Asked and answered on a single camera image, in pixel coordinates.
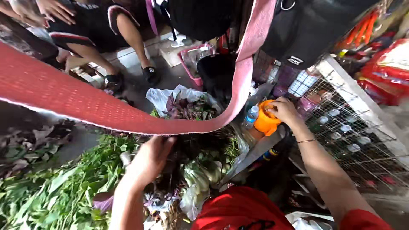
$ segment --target black backpack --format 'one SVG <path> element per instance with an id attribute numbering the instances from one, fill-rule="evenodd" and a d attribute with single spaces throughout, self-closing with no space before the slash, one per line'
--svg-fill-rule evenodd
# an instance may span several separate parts
<path id="1" fill-rule="evenodd" d="M 314 65 L 379 0 L 277 0 L 261 47 L 297 69 Z"/>
<path id="2" fill-rule="evenodd" d="M 171 26 L 190 38 L 209 41 L 230 26 L 234 0 L 168 0 Z"/>

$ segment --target red packaging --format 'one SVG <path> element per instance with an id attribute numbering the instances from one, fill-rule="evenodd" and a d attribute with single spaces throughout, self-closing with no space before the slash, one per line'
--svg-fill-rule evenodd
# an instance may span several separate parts
<path id="1" fill-rule="evenodd" d="M 385 83 L 360 77 L 358 85 L 379 105 L 397 106 L 405 97 L 405 91 Z"/>
<path id="2" fill-rule="evenodd" d="M 389 48 L 375 54 L 361 69 L 363 77 L 403 91 L 409 96 L 409 38 L 398 39 Z"/>

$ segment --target wire rack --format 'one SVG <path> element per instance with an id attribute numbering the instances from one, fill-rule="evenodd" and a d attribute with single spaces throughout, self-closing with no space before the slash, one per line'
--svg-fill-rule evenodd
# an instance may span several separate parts
<path id="1" fill-rule="evenodd" d="M 314 104 L 311 109 L 302 111 L 301 114 L 321 145 L 336 159 L 361 192 L 407 192 L 408 167 L 388 148 L 396 138 L 383 132 L 380 129 L 382 124 L 364 120 L 361 115 L 367 111 L 357 112 L 350 106 L 358 96 L 351 94 L 346 101 L 339 94 L 343 85 L 328 81 L 331 74 L 315 75 L 312 80 L 311 77 L 306 77 L 312 72 L 317 71 L 314 68 L 301 72 L 294 70 L 294 76 L 287 74 L 286 77 L 295 79 L 289 92 L 292 92 L 291 99 L 297 109 L 300 109 L 302 100 Z M 299 153 L 297 147 L 294 147 L 293 151 Z"/>

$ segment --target leg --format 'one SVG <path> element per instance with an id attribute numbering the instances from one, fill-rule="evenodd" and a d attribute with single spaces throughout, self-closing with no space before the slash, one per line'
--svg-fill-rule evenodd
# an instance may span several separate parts
<path id="1" fill-rule="evenodd" d="M 107 75 L 119 73 L 119 70 L 102 57 L 94 47 L 74 43 L 67 43 L 67 46 L 83 58 L 100 65 L 106 70 Z"/>
<path id="2" fill-rule="evenodd" d="M 146 57 L 144 42 L 138 29 L 135 27 L 131 19 L 120 13 L 117 16 L 118 30 L 121 33 L 125 41 L 135 50 L 141 62 L 142 68 L 152 66 L 149 59 Z"/>

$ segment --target red shirt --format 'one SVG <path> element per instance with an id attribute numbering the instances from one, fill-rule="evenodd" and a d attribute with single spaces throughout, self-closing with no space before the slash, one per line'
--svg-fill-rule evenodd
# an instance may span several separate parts
<path id="1" fill-rule="evenodd" d="M 239 229 L 259 220 L 274 222 L 270 229 L 294 230 L 281 210 L 261 191 L 233 186 L 218 197 L 206 201 L 192 230 Z M 249 229 L 260 229 L 254 224 Z M 339 230 L 392 230 L 381 218 L 364 210 L 351 210 L 342 219 Z"/>

